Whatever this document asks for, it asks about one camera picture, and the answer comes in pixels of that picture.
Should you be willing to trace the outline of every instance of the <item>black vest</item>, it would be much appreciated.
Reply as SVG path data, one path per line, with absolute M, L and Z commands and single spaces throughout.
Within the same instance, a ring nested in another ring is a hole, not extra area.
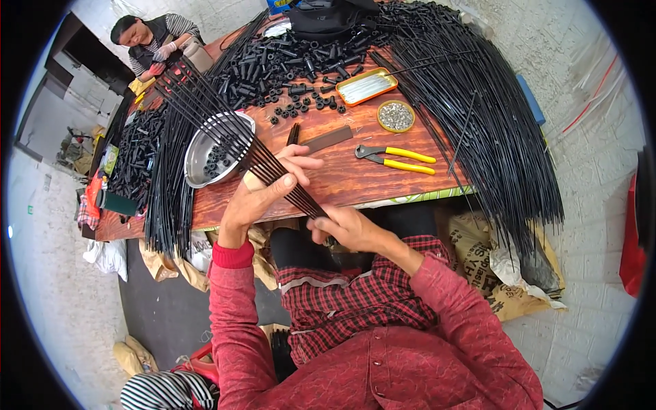
M 153 32 L 153 40 L 157 41 L 159 46 L 164 45 L 164 41 L 171 34 L 169 29 L 166 27 L 166 14 L 147 22 L 144 22 L 145 25 Z M 203 39 L 198 38 L 198 40 L 204 45 Z M 127 53 L 133 57 L 135 60 L 139 61 L 144 68 L 148 69 L 151 64 L 153 64 L 153 52 L 146 50 L 141 44 L 130 47 Z

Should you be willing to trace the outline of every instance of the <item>floor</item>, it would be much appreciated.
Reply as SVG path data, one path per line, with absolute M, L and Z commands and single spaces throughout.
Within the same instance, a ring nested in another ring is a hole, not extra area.
M 154 356 L 157 366 L 171 369 L 182 355 L 190 355 L 210 338 L 209 292 L 192 287 L 182 277 L 155 282 L 144 265 L 138 239 L 127 241 L 128 282 L 119 280 L 125 321 L 130 335 Z M 269 291 L 255 279 L 259 325 L 289 325 L 280 292 Z

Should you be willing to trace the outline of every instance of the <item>plaid cloth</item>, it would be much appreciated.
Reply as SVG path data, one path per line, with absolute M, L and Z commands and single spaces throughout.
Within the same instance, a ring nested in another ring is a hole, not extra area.
M 448 264 L 447 249 L 436 237 L 411 236 L 403 241 Z M 402 325 L 425 330 L 438 324 L 437 314 L 410 288 L 410 277 L 380 255 L 370 272 L 355 279 L 296 267 L 277 271 L 276 279 L 283 307 L 291 314 L 289 344 L 297 366 L 372 327 Z
M 89 202 L 87 201 L 87 196 L 85 194 L 80 195 L 80 208 L 77 212 L 77 225 L 82 226 L 87 224 L 91 230 L 95 230 L 100 223 L 100 218 L 91 216 L 87 210 L 88 206 Z

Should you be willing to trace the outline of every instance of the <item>striped shirt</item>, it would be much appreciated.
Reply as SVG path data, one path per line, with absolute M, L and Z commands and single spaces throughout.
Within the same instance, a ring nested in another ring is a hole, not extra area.
M 200 37 L 201 31 L 197 25 L 194 24 L 191 20 L 188 20 L 185 17 L 182 17 L 179 14 L 166 14 L 166 28 L 169 33 L 173 34 L 173 38 L 177 39 L 185 33 L 189 33 L 194 37 Z M 153 36 L 153 41 L 149 45 L 142 45 L 146 50 L 150 52 L 157 51 L 162 45 L 157 42 L 157 39 Z M 130 66 L 132 71 L 138 77 L 142 75 L 148 68 L 141 65 L 137 59 L 132 56 L 129 56 Z
M 191 410 L 194 398 L 203 410 L 216 408 L 218 388 L 190 371 L 158 371 L 133 376 L 121 390 L 125 410 Z

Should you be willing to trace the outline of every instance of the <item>hair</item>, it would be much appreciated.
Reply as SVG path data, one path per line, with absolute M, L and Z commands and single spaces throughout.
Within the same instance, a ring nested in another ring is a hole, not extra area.
M 114 27 L 112 28 L 112 32 L 110 34 L 110 40 L 112 40 L 112 43 L 116 45 L 121 45 L 119 43 L 119 39 L 121 38 L 121 34 L 125 32 L 125 30 L 129 29 L 132 27 L 132 25 L 136 23 L 136 17 L 135 16 L 123 16 L 121 17 L 116 24 L 114 24 Z

